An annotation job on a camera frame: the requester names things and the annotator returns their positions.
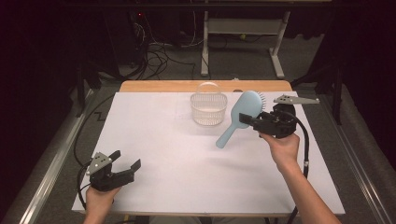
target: black cable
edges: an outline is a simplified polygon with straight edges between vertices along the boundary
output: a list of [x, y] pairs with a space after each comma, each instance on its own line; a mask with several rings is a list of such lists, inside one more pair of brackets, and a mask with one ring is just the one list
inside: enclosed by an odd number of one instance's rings
[[167, 57], [167, 59], [168, 59], [169, 61], [171, 61], [171, 62], [180, 63], [180, 64], [186, 64], [186, 65], [192, 65], [191, 79], [194, 80], [195, 63], [183, 63], [183, 62], [176, 61], [175, 59], [172, 59], [171, 57], [169, 57], [169, 55], [166, 53], [166, 49], [165, 49], [165, 48], [163, 48], [163, 54], [165, 54], [166, 57]]
[[149, 51], [148, 50], [146, 50], [144, 62], [146, 64], [145, 65], [145, 70], [139, 74], [139, 76], [136, 78], [136, 80], [141, 80], [142, 79], [143, 75], [145, 75], [147, 67], [149, 66]]
[[201, 54], [201, 58], [202, 58], [202, 61], [204, 61], [204, 63], [206, 64], [206, 67], [207, 67], [207, 74], [209, 75], [209, 80], [212, 80], [212, 75], [210, 74], [209, 64], [208, 64], [207, 61], [205, 60], [204, 55]]
[[118, 81], [118, 82], [123, 82], [124, 80], [131, 80], [131, 77], [140, 74], [141, 72], [144, 72], [146, 69], [146, 64], [145, 61], [142, 60], [142, 62], [136, 67], [136, 69], [130, 73], [128, 73], [127, 75], [121, 75], [121, 77], [123, 77], [123, 79], [117, 78], [117, 77], [105, 77], [101, 74], [99, 74], [99, 78], [106, 80], [106, 81]]
[[91, 183], [86, 184], [86, 185], [85, 185], [84, 187], [82, 187], [80, 190], [84, 190], [84, 189], [87, 188], [90, 184], [91, 184]]
[[258, 36], [256, 36], [256, 39], [253, 39], [253, 40], [247, 40], [247, 39], [241, 39], [241, 38], [239, 38], [239, 40], [241, 40], [243, 42], [247, 42], [247, 43], [254, 43], [254, 42], [260, 40], [261, 38], [263, 38], [264, 36], [268, 36], [268, 35], [258, 35]]
[[[151, 71], [154, 71], [153, 69], [151, 69], [151, 67], [160, 67], [161, 68], [164, 64], [167, 65], [168, 59], [159, 55], [159, 53], [162, 53], [162, 52], [160, 52], [160, 51], [149, 51], [148, 53], [151, 53], [151, 54], [154, 54], [155, 56], [157, 56], [157, 57], [152, 57], [152, 58], [148, 59], [148, 68]], [[160, 61], [160, 64], [150, 64], [149, 63], [149, 61], [153, 61], [155, 59], [158, 59]]]
[[84, 209], [87, 209], [87, 204], [84, 202], [84, 198], [82, 197], [82, 193], [81, 191], [86, 188], [88, 185], [84, 186], [84, 188], [80, 188], [80, 182], [81, 182], [81, 175], [82, 172], [84, 172], [85, 170], [87, 170], [88, 166], [91, 164], [91, 161], [88, 161], [87, 163], [85, 163], [84, 165], [82, 165], [82, 167], [79, 169], [78, 171], [78, 175], [77, 175], [77, 193], [78, 193], [78, 197], [79, 197], [79, 201], [81, 202], [82, 206], [84, 207]]
[[151, 52], [151, 53], [155, 54], [157, 56], [157, 59], [160, 60], [161, 63], [159, 65], [153, 65], [153, 64], [149, 65], [149, 66], [157, 66], [157, 69], [154, 71], [153, 69], [148, 67], [151, 71], [153, 71], [153, 74], [149, 75], [148, 77], [145, 77], [145, 80], [147, 80], [147, 79], [149, 79], [151, 77], [157, 77], [159, 80], [161, 80], [160, 77], [159, 77], [159, 74], [161, 72], [163, 72], [163, 70], [165, 70], [165, 68], [167, 67], [167, 60], [165, 58], [161, 57], [160, 55], [158, 55], [156, 52]]
[[115, 94], [110, 95], [110, 96], [107, 97], [104, 101], [102, 101], [99, 105], [97, 105], [97, 106], [91, 111], [91, 113], [84, 119], [84, 121], [83, 121], [82, 124], [81, 124], [81, 127], [79, 127], [79, 130], [78, 130], [77, 135], [76, 135], [76, 140], [75, 140], [74, 146], [73, 146], [73, 155], [74, 155], [74, 158], [75, 158], [76, 162], [77, 162], [77, 163], [79, 164], [79, 166], [81, 166], [81, 167], [83, 167], [84, 165], [83, 165], [82, 162], [78, 159], [78, 156], [77, 156], [77, 143], [78, 143], [79, 136], [81, 135], [81, 131], [82, 131], [82, 129], [84, 128], [84, 126], [85, 126], [87, 120], [88, 120], [88, 119], [90, 118], [90, 116], [95, 112], [95, 110], [96, 110], [99, 106], [101, 106], [102, 104], [104, 104], [108, 99], [111, 99], [112, 97], [114, 97], [114, 95], [115, 95]]
[[[308, 135], [308, 131], [306, 130], [303, 123], [297, 117], [292, 115], [291, 113], [282, 111], [282, 114], [287, 115], [287, 116], [291, 117], [292, 119], [295, 119], [303, 130], [303, 133], [304, 133], [304, 169], [303, 169], [303, 174], [304, 174], [305, 178], [308, 178], [308, 171], [309, 171], [309, 158], [308, 158], [308, 156], [309, 156], [309, 135]], [[298, 208], [297, 208], [297, 206], [295, 206], [289, 216], [288, 224], [291, 224], [293, 222], [294, 218], [297, 216], [297, 213], [298, 213]]]
[[225, 35], [214, 35], [214, 36], [222, 37], [224, 39], [224, 46], [222, 46], [222, 47], [213, 47], [213, 46], [209, 46], [209, 44], [207, 44], [207, 47], [210, 48], [210, 49], [226, 49], [227, 45], [228, 45], [227, 37]]

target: white table surface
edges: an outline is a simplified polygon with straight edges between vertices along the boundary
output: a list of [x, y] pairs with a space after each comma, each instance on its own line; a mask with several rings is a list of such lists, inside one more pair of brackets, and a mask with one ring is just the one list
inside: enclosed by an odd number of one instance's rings
[[[265, 92], [265, 111], [273, 100], [295, 92]], [[192, 120], [193, 92], [119, 92], [108, 113], [95, 152], [120, 150], [113, 172], [141, 159], [134, 182], [116, 196], [112, 212], [134, 215], [282, 217], [294, 208], [287, 185], [266, 142], [252, 127], [237, 129], [225, 148], [215, 143], [231, 124], [230, 112], [241, 92], [224, 92], [224, 121], [204, 127]], [[308, 180], [336, 215], [345, 213], [303, 108], [297, 117], [310, 135]], [[298, 161], [304, 159], [304, 135]], [[85, 177], [81, 186], [89, 183]], [[72, 210], [84, 209], [76, 197]]]

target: dark background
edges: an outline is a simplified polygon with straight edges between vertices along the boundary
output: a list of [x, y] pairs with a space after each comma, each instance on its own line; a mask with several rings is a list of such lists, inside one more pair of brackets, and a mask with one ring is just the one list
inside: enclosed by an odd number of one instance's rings
[[[139, 57], [134, 31], [126, 19], [136, 12], [70, 12], [51, 1], [18, 0], [1, 4], [3, 161], [0, 178], [4, 197], [0, 219], [69, 113], [72, 105], [69, 93], [76, 87], [81, 65], [93, 71], [85, 78], [92, 78], [97, 71], [116, 77], [118, 64]], [[396, 63], [393, 61], [396, 44], [392, 35], [396, 34], [395, 17], [389, 1], [368, 4], [365, 8], [310, 9], [309, 12], [295, 9], [285, 37], [303, 34], [308, 39], [326, 33], [311, 70], [334, 59], [338, 62], [357, 108], [396, 167], [392, 141], [396, 135]], [[281, 10], [263, 11], [266, 17], [281, 13]], [[218, 17], [256, 18], [263, 11], [210, 13]], [[144, 13], [152, 23], [153, 32], [164, 41], [177, 45], [180, 30], [193, 33], [192, 18], [184, 12]], [[197, 35], [202, 36], [203, 13], [197, 12], [196, 16]], [[317, 76], [308, 81], [322, 79], [323, 76]]]

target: plastic container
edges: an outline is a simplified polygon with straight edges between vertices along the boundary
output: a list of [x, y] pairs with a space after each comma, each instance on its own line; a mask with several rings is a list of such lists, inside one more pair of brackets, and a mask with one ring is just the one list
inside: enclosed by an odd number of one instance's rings
[[192, 118], [198, 124], [205, 126], [220, 124], [224, 120], [226, 108], [227, 96], [221, 93], [221, 88], [214, 82], [202, 83], [191, 96]]

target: hand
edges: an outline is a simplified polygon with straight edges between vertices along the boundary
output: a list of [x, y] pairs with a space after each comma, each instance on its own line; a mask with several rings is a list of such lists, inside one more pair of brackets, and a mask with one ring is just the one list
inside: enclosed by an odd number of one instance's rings
[[116, 196], [120, 189], [121, 188], [117, 188], [102, 192], [89, 187], [86, 192], [87, 215], [85, 216], [84, 224], [103, 223], [108, 211], [110, 211], [111, 204], [113, 204], [114, 196]]
[[300, 137], [295, 133], [284, 137], [274, 138], [271, 135], [260, 133], [260, 136], [268, 143], [271, 148], [271, 155], [280, 173], [291, 168], [298, 168], [297, 154], [300, 145]]

